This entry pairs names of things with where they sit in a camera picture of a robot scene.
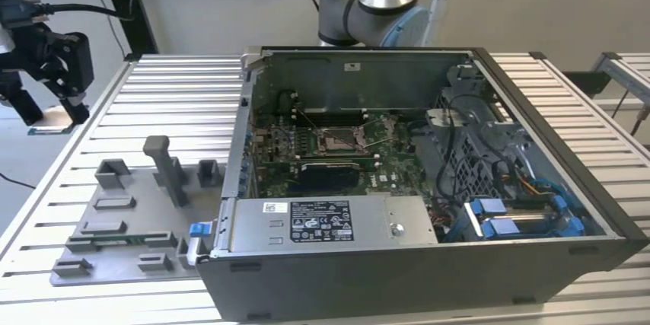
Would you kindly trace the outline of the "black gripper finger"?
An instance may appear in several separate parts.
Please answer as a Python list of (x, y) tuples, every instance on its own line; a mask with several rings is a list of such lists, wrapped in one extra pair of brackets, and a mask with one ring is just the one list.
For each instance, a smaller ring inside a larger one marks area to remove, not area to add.
[(94, 80), (90, 60), (89, 39), (84, 33), (66, 33), (61, 40), (60, 60), (65, 63), (61, 76), (64, 99), (61, 105), (74, 125), (81, 125), (89, 117), (89, 110), (82, 103), (86, 88)]
[(42, 119), (44, 114), (24, 89), (17, 72), (1, 72), (1, 102), (14, 109), (26, 126), (32, 126)]

